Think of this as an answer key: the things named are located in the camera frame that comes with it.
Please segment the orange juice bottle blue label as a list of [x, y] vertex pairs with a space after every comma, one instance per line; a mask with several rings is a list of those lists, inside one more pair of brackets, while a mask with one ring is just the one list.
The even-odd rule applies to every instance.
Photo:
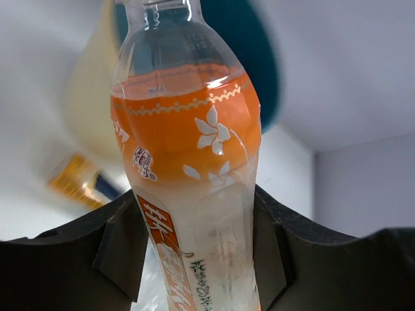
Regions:
[[114, 201], [123, 193], [103, 170], [80, 154], [70, 154], [54, 165], [47, 176], [47, 186], [90, 210]]

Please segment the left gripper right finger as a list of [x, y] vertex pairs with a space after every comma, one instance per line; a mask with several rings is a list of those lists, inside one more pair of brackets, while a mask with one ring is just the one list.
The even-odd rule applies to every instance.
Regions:
[[255, 190], [254, 266], [263, 310], [413, 310], [414, 230], [363, 238]]

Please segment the orange floral label bottle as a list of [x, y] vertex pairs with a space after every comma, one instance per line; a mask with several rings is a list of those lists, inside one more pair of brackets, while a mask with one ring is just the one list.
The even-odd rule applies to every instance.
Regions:
[[111, 118], [171, 310], [259, 310], [260, 103], [198, 1], [125, 1]]

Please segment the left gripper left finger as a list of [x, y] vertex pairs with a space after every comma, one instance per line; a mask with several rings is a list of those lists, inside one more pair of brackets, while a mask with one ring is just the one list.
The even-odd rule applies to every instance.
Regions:
[[2, 310], [130, 310], [147, 231], [132, 191], [35, 238], [1, 242]]

